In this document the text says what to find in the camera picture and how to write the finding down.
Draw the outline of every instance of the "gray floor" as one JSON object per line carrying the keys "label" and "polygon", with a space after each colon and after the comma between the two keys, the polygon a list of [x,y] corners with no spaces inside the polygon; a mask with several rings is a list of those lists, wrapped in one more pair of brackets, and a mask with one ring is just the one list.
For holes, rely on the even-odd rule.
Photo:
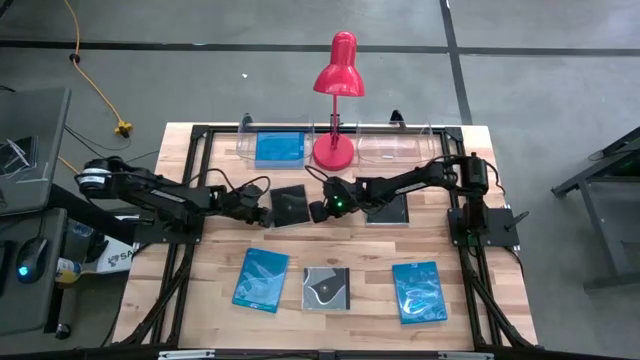
{"label": "gray floor", "polygon": [[[328,44],[352,30],[365,45],[446,45],[437,0],[71,1],[83,40],[228,44]],[[637,48],[634,0],[450,0],[460,46]],[[0,19],[0,38],[73,40],[62,1],[22,0]],[[0,48],[0,84],[73,90],[68,124],[118,147],[115,121],[67,59],[68,50]],[[169,121],[239,121],[309,116],[324,121],[330,99],[312,92],[326,53],[82,51],[82,63],[136,129],[132,158],[157,149]],[[491,130],[508,202],[531,211],[519,225],[522,258],[541,345],[638,357],[640,288],[587,295],[606,274],[582,199],[549,189],[588,165],[586,156],[640,124],[640,58],[462,56],[474,124]],[[367,96],[341,100],[345,121],[460,124],[448,55],[359,54]],[[92,154],[63,140],[76,166]],[[138,161],[153,168],[155,156]],[[74,189],[59,167],[57,181]],[[0,338],[4,352],[96,346],[110,326],[123,279],[77,291],[76,331],[67,341],[38,334]]]}

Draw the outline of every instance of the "black computer mouse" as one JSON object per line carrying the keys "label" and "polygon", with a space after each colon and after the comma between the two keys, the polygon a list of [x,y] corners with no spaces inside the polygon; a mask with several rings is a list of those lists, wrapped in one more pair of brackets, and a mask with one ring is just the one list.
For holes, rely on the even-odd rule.
{"label": "black computer mouse", "polygon": [[16,256],[18,281],[30,284],[42,277],[46,265],[48,244],[49,241],[41,237],[29,239],[22,244]]}

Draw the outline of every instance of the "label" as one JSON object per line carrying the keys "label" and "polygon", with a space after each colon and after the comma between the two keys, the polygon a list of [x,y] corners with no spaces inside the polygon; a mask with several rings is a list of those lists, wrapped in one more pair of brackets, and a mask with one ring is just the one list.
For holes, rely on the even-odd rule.
{"label": "label", "polygon": [[167,200],[171,200],[171,201],[175,201],[175,202],[179,202],[179,203],[183,203],[183,202],[186,201],[183,198],[177,197],[175,195],[167,194],[167,193],[162,192],[160,190],[153,190],[153,191],[151,191],[151,193],[153,195],[160,196],[160,197],[163,197],[163,198],[165,198]]}
{"label": "label", "polygon": [[82,265],[65,258],[58,258],[56,281],[64,284],[74,283],[82,275]]}
{"label": "label", "polygon": [[84,184],[86,182],[93,182],[93,183],[99,183],[99,184],[104,184],[105,181],[107,181],[107,176],[84,176],[85,174],[110,174],[111,172],[109,170],[104,170],[104,169],[96,169],[96,168],[89,168],[89,169],[84,169],[82,171],[82,175],[80,177],[80,180],[78,181],[80,184]]}
{"label": "label", "polygon": [[409,191],[413,191],[413,190],[422,189],[423,187],[427,187],[427,184],[423,182],[419,182],[413,185],[405,186],[401,189],[396,190],[396,195],[408,193]]}

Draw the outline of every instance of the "blue dvd case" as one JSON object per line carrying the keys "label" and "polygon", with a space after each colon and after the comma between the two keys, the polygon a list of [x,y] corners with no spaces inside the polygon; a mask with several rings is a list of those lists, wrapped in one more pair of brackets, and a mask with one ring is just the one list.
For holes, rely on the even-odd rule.
{"label": "blue dvd case", "polygon": [[288,255],[247,249],[231,302],[272,313],[278,311],[288,263]]}
{"label": "blue dvd case", "polygon": [[300,168],[303,165],[304,133],[258,133],[256,168]]}
{"label": "blue dvd case", "polygon": [[403,324],[447,320],[435,261],[393,265],[392,269]]}

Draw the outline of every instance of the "wooden table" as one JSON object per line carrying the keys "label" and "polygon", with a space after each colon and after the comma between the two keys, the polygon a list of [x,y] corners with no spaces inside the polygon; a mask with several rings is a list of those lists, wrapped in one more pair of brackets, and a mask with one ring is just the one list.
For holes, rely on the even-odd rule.
{"label": "wooden table", "polygon": [[[191,123],[169,123],[156,173],[181,181]],[[463,126],[466,152],[495,164],[485,126]],[[210,167],[220,167],[234,184],[268,175],[272,188],[304,184],[309,202],[322,199],[322,184],[304,170],[253,170],[236,154],[236,135],[217,134]],[[437,154],[441,153],[435,142]],[[340,176],[393,176],[403,166],[354,164]],[[222,184],[211,173],[207,184]],[[491,186],[485,201],[499,207],[504,199]],[[270,207],[265,195],[261,204]],[[472,349],[469,317],[457,250],[451,246],[445,212],[446,191],[427,188],[408,194],[407,227],[367,227],[358,212],[321,224],[263,229],[221,217],[207,218],[203,241],[196,247],[191,270],[180,346],[188,348],[340,349],[340,350],[466,350]],[[290,255],[289,269],[276,314],[231,304],[239,270],[248,247]],[[162,278],[167,246],[152,245],[134,260],[115,329],[114,341],[129,335],[154,304]],[[436,261],[449,319],[442,323],[402,326],[394,293],[393,264]],[[511,254],[487,248],[495,299],[529,341],[536,336],[522,274]],[[351,310],[301,310],[302,270],[307,266],[344,266],[351,269]],[[172,316],[169,305],[165,334]],[[487,315],[479,305],[485,339]]]}

